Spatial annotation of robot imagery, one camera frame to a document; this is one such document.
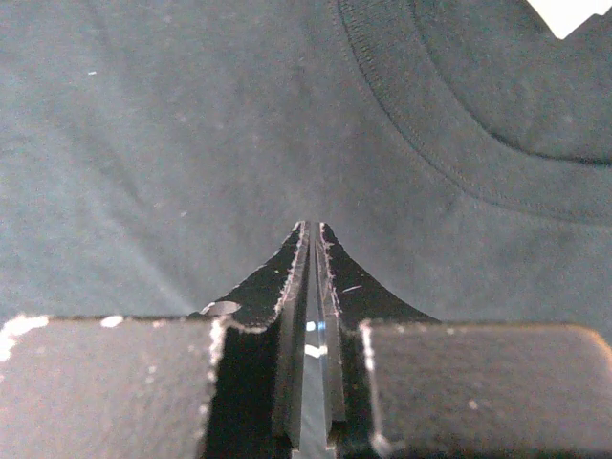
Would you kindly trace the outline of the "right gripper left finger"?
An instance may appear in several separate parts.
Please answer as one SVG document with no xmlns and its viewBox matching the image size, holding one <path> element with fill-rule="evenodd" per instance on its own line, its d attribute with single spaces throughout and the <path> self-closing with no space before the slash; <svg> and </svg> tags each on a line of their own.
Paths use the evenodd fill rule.
<svg viewBox="0 0 612 459">
<path fill-rule="evenodd" d="M 311 226 L 295 224 L 263 265 L 191 320 L 219 318 L 223 347 L 204 449 L 297 449 Z"/>
</svg>

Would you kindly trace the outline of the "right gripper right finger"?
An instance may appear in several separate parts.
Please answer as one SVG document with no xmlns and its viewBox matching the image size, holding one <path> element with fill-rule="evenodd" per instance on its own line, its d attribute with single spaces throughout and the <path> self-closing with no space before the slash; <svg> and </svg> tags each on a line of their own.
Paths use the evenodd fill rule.
<svg viewBox="0 0 612 459">
<path fill-rule="evenodd" d="M 342 339 L 355 334 L 366 319 L 424 323 L 438 320 L 387 290 L 347 253 L 331 226 L 322 222 L 317 224 L 317 300 L 327 348 L 326 414 L 330 424 L 342 423 L 348 400 L 344 389 L 348 364 Z"/>
</svg>

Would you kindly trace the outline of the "black t-shirt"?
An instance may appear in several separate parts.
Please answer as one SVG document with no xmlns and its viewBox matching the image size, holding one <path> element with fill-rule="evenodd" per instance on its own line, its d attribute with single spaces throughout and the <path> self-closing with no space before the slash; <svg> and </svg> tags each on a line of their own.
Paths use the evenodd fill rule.
<svg viewBox="0 0 612 459">
<path fill-rule="evenodd" d="M 189 313 L 299 220 L 434 317 L 609 335 L 610 17 L 2 3 L 2 318 Z"/>
</svg>

